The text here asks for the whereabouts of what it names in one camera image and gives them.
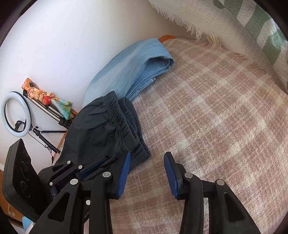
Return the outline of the black pants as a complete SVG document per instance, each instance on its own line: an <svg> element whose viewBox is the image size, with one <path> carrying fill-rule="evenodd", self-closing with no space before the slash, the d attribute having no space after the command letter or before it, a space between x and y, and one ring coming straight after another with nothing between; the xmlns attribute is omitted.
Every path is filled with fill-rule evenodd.
<svg viewBox="0 0 288 234"><path fill-rule="evenodd" d="M72 160L84 167L91 161L108 156L108 161L85 178L89 179L127 152L130 153L130 170L151 156L132 102L127 98L118 99L111 91L87 104L76 115L55 164Z"/></svg>

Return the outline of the black tripod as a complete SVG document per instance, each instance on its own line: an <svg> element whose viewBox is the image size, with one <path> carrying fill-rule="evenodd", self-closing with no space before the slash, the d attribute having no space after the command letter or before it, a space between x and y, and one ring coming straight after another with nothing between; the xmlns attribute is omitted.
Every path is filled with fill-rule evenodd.
<svg viewBox="0 0 288 234"><path fill-rule="evenodd" d="M43 130L43 131L40 131L38 126L32 128L32 131L48 147L48 149L52 150L54 153L57 153L57 154L60 153L60 150L56 146L54 146L50 141L48 141L43 136L43 134L58 134L58 133L64 134L67 131L65 131L65 130Z"/></svg>

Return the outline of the silver tripod with scarf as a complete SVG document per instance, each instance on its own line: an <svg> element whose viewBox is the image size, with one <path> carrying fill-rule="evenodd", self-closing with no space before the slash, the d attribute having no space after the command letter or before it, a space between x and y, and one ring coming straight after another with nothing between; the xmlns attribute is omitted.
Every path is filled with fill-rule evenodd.
<svg viewBox="0 0 288 234"><path fill-rule="evenodd" d="M51 118L56 120L60 126L63 126L64 128L69 128L72 121L71 120L66 120L62 114L55 109L51 105L44 105L40 101L32 99L28 96L28 92L26 90L23 90L23 95L29 99L33 104L35 104L38 108L40 108L43 112L48 114Z"/></svg>

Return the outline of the beige plaid bed blanket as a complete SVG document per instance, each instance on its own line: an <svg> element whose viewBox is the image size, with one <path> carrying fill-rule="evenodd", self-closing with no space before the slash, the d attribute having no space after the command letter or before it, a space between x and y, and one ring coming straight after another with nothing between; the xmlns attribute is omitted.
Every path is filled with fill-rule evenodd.
<svg viewBox="0 0 288 234"><path fill-rule="evenodd" d="M202 180L224 180L261 233L287 214L287 94L275 77L223 47L164 42L173 67L133 100L151 157L112 201L114 233L178 233L183 206L163 156Z"/></svg>

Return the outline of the light blue folded jeans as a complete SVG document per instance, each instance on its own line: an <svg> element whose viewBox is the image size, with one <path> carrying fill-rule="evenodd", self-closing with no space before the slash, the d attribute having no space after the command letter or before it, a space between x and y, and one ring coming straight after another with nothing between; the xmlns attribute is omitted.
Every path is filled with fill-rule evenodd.
<svg viewBox="0 0 288 234"><path fill-rule="evenodd" d="M158 39L138 41L118 53L96 74L84 93L83 106L111 91L118 98L133 100L173 64L172 55Z"/></svg>

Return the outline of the orange floral mattress sheet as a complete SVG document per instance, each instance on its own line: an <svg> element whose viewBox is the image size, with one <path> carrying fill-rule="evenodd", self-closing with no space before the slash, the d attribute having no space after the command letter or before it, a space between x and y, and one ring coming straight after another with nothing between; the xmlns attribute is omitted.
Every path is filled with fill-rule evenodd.
<svg viewBox="0 0 288 234"><path fill-rule="evenodd" d="M167 41L167 40L176 39L176 38L177 38L176 36L164 35L164 36L162 36L161 38L159 38L158 40L159 40L160 43L163 43L163 42L165 42L165 41Z"/></svg>

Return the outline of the white green patterned cushion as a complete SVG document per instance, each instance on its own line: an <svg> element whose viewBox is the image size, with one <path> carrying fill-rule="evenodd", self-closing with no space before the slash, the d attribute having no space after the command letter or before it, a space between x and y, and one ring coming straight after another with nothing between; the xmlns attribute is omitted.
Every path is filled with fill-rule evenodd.
<svg viewBox="0 0 288 234"><path fill-rule="evenodd" d="M226 49L245 55L275 76L287 90L287 38L255 1L150 1L163 17L196 38L209 36Z"/></svg>

